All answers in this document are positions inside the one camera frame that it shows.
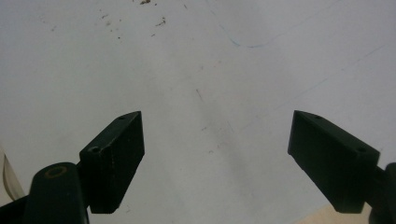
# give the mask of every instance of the white table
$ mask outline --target white table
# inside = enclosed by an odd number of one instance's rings
[[[287,154],[293,110],[396,161],[393,0],[3,0],[0,145],[26,193],[115,117],[146,156],[92,223],[292,223],[328,203]]]

